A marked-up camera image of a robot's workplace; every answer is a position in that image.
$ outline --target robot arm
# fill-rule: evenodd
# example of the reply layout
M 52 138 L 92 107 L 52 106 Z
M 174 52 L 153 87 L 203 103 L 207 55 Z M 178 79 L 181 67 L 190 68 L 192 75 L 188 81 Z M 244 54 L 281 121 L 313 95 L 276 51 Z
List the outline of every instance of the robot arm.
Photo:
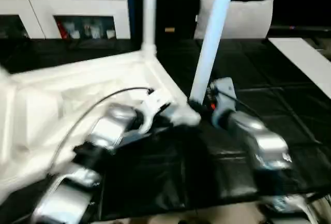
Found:
M 256 170 L 283 170 L 291 167 L 286 141 L 270 131 L 261 120 L 235 110 L 236 98 L 231 78 L 218 79 L 210 86 L 216 99 L 212 123 L 244 142 Z
M 119 147 L 146 137 L 154 117 L 159 113 L 164 114 L 167 106 L 185 108 L 174 106 L 162 91 L 152 92 L 135 108 L 119 103 L 109 105 L 85 142 L 74 148 L 74 159 L 56 177 L 40 200 L 32 215 L 32 223 L 89 223 L 95 213 L 93 202 L 99 195 L 108 157 L 115 154 Z M 192 118 L 195 124 L 200 121 L 200 116 L 192 109 L 186 109 L 186 114 L 187 118 L 182 117 L 179 121 L 189 124 L 192 124 Z M 179 124 L 174 114 L 164 115 L 170 122 Z

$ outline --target black tablecloth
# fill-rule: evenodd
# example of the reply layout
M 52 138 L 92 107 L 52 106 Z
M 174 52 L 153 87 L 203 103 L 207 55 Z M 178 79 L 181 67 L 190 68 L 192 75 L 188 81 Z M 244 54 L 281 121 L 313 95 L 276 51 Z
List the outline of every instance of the black tablecloth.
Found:
M 138 49 L 129 40 L 2 45 L 0 63 L 11 73 Z M 159 61 L 188 96 L 201 42 L 164 42 L 157 48 Z M 231 77 L 238 98 L 287 141 L 293 172 L 254 177 L 243 144 L 203 120 L 198 128 L 176 127 L 120 150 L 109 161 L 103 219 L 253 201 L 265 194 L 329 191 L 331 100 L 267 40 L 223 40 L 211 80 L 222 77 Z M 13 193 L 0 207 L 0 220 L 6 220 L 1 223 L 28 214 L 44 188 L 40 182 Z

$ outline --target black cable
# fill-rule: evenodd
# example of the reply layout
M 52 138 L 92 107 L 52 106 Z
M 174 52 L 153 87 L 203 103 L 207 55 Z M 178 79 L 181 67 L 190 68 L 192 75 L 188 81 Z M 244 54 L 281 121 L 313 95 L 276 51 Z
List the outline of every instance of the black cable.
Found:
M 241 106 L 245 107 L 249 112 L 251 112 L 253 115 L 255 115 L 255 117 L 257 117 L 258 119 L 260 119 L 264 124 L 265 122 L 263 121 L 263 117 L 261 115 L 259 115 L 257 113 L 257 111 L 255 111 L 253 108 L 251 108 L 250 106 L 248 106 L 247 104 L 245 104 L 244 102 L 240 101 L 239 99 L 228 95 L 227 93 L 220 91 L 219 89 L 217 89 L 218 93 L 221 93 L 222 95 L 229 97 L 230 99 L 234 100 L 236 103 L 240 104 Z
M 63 140 L 61 141 L 61 143 L 58 145 L 53 158 L 51 160 L 50 166 L 48 167 L 48 169 L 46 170 L 46 175 L 51 175 L 51 171 L 54 167 L 55 161 L 58 158 L 60 151 L 63 149 L 64 145 L 66 144 L 66 142 L 68 141 L 68 139 L 70 138 L 72 132 L 76 129 L 76 127 L 78 126 L 78 124 L 80 124 L 80 122 L 96 107 L 98 106 L 100 103 L 102 103 L 103 101 L 107 100 L 108 98 L 117 95 L 119 93 L 122 92 L 126 92 L 126 91 L 132 91 L 135 89 L 145 89 L 148 91 L 148 93 L 151 93 L 153 90 L 151 88 L 147 88 L 147 87 L 131 87 L 131 88 L 124 88 L 121 89 L 119 91 L 113 92 L 103 98 L 101 98 L 99 101 L 97 101 L 95 104 L 93 104 L 91 107 L 89 107 L 83 114 L 82 116 L 75 122 L 75 124 L 70 128 L 70 130 L 67 132 L 67 134 L 65 135 L 65 137 L 63 138 Z

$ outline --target white pole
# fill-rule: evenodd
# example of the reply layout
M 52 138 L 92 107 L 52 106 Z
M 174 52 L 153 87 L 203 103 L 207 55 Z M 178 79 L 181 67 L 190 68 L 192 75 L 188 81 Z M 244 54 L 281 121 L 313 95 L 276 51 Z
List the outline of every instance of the white pole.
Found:
M 205 97 L 230 1 L 214 0 L 213 2 L 190 95 L 191 100 L 199 103 L 202 103 Z
M 155 12 L 156 0 L 144 0 L 143 43 L 141 49 L 145 55 L 155 55 Z

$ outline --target white cushion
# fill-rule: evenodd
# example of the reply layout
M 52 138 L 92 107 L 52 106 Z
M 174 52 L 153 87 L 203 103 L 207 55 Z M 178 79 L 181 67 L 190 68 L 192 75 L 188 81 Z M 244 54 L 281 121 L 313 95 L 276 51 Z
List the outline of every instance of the white cushion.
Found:
M 200 0 L 200 11 L 194 38 L 203 39 L 214 0 Z M 265 38 L 273 17 L 274 0 L 230 2 L 222 39 Z

